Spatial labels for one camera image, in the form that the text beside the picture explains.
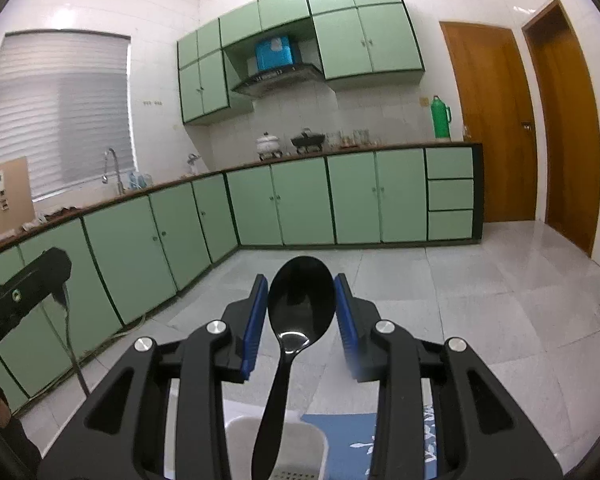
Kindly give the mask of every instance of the spoon handle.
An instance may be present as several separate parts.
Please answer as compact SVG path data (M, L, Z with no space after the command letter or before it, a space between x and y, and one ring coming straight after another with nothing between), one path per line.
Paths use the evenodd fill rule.
M269 480L278 459L293 357L282 353L251 457L251 480Z

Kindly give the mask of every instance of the blue box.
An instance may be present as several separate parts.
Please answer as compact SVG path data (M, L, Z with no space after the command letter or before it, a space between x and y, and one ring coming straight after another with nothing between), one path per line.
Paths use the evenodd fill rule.
M288 36L269 38L256 45L258 71L277 66L290 65L295 62Z

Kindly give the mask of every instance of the black spoon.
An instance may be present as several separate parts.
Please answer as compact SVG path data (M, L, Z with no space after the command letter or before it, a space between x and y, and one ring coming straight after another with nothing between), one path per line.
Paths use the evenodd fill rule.
M273 278L267 311L280 345L280 361L251 457L251 480L269 480L278 459L291 364L320 339L336 310L329 269L317 258L289 260Z

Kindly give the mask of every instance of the brown door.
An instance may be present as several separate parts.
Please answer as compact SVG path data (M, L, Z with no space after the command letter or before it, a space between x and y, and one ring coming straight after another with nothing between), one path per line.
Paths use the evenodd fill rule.
M484 221L532 220L538 166L525 69L509 28L442 22L465 138L484 151Z
M546 222L590 256L600 209L600 127L589 70L558 0L524 32L546 128Z

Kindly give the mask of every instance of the window blind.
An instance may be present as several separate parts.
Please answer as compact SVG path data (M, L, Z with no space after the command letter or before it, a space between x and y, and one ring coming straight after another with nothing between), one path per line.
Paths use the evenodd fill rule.
M112 147L132 170L129 39L28 32L0 48L0 163L27 157L34 198L102 176Z

